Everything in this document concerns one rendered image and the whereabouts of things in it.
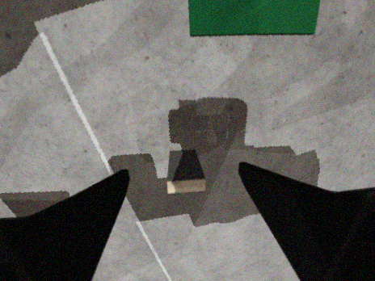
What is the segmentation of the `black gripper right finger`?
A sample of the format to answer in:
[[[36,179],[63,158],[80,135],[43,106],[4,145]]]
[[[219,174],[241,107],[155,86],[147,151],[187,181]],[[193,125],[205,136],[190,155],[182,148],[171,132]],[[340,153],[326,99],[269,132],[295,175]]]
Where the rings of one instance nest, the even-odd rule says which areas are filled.
[[[375,212],[375,187],[329,191],[247,162],[238,173],[297,277],[334,281],[364,217]]]

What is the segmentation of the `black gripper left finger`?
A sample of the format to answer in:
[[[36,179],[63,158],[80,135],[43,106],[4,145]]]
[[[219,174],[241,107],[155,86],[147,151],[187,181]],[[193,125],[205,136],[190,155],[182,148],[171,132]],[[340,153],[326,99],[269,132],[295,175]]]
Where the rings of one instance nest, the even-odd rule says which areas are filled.
[[[129,183],[121,170],[36,214],[0,218],[0,263],[21,281],[92,281]]]

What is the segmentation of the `cream rectangular block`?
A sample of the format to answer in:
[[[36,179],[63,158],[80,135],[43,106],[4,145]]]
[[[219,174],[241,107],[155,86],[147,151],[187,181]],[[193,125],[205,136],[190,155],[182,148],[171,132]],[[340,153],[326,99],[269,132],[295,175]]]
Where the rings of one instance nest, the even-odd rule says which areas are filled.
[[[195,149],[170,151],[168,194],[205,191],[205,180]]]

